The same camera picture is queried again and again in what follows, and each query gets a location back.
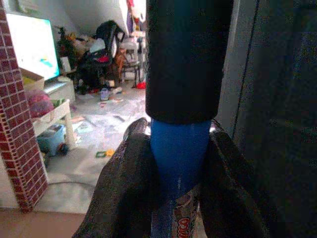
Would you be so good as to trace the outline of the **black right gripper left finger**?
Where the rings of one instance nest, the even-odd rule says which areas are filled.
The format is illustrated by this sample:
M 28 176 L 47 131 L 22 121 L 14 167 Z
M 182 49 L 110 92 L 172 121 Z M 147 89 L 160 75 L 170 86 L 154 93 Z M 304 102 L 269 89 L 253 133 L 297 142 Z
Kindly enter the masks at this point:
M 153 238 L 152 213 L 159 207 L 159 172 L 140 118 L 103 167 L 89 208 L 73 238 Z

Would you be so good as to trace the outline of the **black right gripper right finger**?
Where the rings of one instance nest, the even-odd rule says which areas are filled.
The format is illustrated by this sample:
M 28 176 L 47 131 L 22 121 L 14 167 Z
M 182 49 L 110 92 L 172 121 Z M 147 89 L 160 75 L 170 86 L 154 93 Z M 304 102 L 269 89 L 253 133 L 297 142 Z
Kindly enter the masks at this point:
M 212 120 L 200 210 L 208 238 L 278 238 L 268 190 L 219 122 Z

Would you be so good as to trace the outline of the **blue broom handle black grip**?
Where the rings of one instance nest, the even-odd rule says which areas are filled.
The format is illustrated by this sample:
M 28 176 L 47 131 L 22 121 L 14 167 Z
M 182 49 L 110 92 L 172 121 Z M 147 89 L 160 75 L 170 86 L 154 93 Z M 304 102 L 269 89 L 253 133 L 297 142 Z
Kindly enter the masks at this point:
M 146 113 L 158 170 L 151 238 L 192 238 L 234 0 L 147 0 Z

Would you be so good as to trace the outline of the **green yellow toy piece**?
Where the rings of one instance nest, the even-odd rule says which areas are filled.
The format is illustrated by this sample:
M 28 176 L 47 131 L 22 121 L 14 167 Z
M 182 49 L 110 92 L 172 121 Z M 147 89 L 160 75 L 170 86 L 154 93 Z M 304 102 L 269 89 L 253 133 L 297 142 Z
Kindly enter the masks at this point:
M 108 149 L 106 151 L 98 151 L 95 155 L 96 158 L 112 157 L 115 151 L 113 149 Z

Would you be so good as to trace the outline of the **blue toy truck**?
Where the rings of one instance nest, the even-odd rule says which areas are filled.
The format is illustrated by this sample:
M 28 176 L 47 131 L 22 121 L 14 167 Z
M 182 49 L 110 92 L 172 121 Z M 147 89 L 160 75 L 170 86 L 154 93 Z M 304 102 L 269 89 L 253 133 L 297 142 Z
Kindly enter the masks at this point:
M 48 154 L 50 157 L 66 155 L 69 151 L 69 147 L 65 142 L 65 126 L 62 124 L 53 124 L 50 126 L 37 136 L 37 142 L 40 151 Z

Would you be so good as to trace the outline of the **white low table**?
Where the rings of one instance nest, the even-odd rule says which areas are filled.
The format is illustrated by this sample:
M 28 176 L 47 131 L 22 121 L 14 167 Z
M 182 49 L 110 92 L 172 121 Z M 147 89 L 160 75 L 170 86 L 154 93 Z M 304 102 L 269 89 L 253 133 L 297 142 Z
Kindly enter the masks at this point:
M 72 127 L 72 117 L 70 111 L 70 100 L 66 99 L 61 105 L 45 114 L 40 118 L 33 120 L 33 128 L 36 136 L 39 136 L 46 129 L 53 124 L 57 123 L 60 119 L 65 121 L 66 127 L 66 139 L 65 142 L 69 146 L 70 150 L 75 149 L 76 142 Z

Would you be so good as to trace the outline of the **white television stand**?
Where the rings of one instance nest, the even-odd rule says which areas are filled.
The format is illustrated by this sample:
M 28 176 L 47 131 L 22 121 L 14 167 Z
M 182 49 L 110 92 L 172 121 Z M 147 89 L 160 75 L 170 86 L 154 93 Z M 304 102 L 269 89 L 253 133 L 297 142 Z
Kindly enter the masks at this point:
M 53 100 L 68 99 L 71 103 L 75 102 L 73 81 L 66 76 L 45 81 L 44 92 Z

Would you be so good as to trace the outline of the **pink bag of toys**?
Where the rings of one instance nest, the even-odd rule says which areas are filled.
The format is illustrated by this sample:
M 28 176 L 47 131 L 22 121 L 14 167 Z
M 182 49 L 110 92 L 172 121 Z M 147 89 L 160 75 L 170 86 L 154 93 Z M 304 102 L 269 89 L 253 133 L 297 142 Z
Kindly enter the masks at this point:
M 31 118 L 40 118 L 54 109 L 49 96 L 43 90 L 33 89 L 26 92 Z

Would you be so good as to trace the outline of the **red brick pattern cardboard column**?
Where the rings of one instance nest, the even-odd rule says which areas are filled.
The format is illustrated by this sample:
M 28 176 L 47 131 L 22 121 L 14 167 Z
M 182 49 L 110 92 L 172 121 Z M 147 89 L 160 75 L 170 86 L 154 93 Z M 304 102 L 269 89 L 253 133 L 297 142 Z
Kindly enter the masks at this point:
M 48 180 L 3 0 L 0 0 L 0 157 L 19 209 L 23 213 L 33 211 L 47 190 Z

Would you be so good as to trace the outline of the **white chair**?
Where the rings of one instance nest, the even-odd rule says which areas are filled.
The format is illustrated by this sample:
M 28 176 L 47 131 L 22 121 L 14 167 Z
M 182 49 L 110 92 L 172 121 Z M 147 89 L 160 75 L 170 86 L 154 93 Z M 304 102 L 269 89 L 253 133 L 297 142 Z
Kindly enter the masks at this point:
M 141 75 L 141 63 L 138 56 L 139 43 L 124 41 L 120 44 L 120 48 L 123 49 L 124 61 L 122 73 L 124 78 L 126 77 L 126 73 L 134 73 L 134 80 L 137 81 Z

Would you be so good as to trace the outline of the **black stroller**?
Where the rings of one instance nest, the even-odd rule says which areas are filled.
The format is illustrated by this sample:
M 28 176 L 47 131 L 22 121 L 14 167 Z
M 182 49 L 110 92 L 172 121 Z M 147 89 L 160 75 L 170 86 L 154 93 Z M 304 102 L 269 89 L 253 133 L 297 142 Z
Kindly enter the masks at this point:
M 125 32 L 113 20 L 102 23 L 96 29 L 93 45 L 80 58 L 77 66 L 84 86 L 89 89 L 106 86 L 102 83 L 101 77 L 106 75 L 108 67 L 114 63 L 119 44 L 124 37 Z

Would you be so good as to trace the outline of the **cardboard box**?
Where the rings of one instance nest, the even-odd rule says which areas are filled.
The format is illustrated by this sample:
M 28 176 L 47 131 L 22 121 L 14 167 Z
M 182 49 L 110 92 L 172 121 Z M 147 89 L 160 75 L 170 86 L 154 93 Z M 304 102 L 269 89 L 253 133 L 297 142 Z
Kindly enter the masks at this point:
M 25 91 L 43 90 L 44 78 L 36 73 L 20 68 Z

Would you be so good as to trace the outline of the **small christmas tree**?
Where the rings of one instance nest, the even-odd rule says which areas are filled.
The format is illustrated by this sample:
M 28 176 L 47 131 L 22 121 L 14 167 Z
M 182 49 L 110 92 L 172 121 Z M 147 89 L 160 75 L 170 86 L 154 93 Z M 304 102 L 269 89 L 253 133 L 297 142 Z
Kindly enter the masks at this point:
M 71 36 L 66 34 L 66 29 L 62 26 L 54 26 L 58 31 L 59 40 L 56 43 L 56 52 L 59 66 L 62 67 L 61 58 L 67 57 L 70 70 L 73 70 L 76 67 L 77 57 L 74 47 L 74 39 Z

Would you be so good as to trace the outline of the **bright television screen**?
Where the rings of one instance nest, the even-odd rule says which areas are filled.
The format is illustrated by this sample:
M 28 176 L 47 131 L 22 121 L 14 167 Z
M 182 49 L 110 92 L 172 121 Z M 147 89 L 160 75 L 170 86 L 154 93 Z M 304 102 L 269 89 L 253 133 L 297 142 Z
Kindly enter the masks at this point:
M 44 80 L 59 76 L 51 22 L 17 14 L 6 17 L 18 66 Z

